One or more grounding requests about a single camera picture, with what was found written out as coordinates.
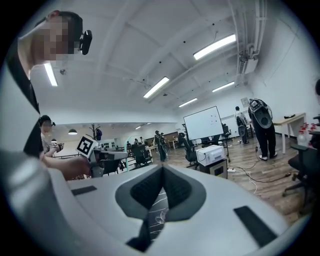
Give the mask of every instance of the white bottle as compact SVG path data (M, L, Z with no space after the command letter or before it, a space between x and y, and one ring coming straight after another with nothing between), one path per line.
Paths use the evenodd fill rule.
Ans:
M298 145L308 147L308 140L305 136L305 132L303 130L299 131L299 135L297 137Z

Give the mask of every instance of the black headset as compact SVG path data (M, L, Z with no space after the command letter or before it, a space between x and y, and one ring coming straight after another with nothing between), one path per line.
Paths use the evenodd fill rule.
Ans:
M91 41L92 41L92 32L91 30L86 30L84 33L82 33L82 38L80 38L80 42L79 42L79 51L83 55L88 54Z

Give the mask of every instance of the whiteboard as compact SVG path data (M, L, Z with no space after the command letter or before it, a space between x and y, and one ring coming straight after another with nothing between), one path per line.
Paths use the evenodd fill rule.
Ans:
M217 106L187 115L183 119L190 140L224 133Z

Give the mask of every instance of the gray panel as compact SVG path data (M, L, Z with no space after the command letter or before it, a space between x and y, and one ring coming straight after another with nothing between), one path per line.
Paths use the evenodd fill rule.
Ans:
M236 183L196 170L169 166L202 183L207 198L191 219L166 222L148 249L149 254L234 256L258 250L259 246L233 211L242 206L249 206L277 235L288 228L277 211ZM179 238L178 243L183 246L172 242L174 238Z

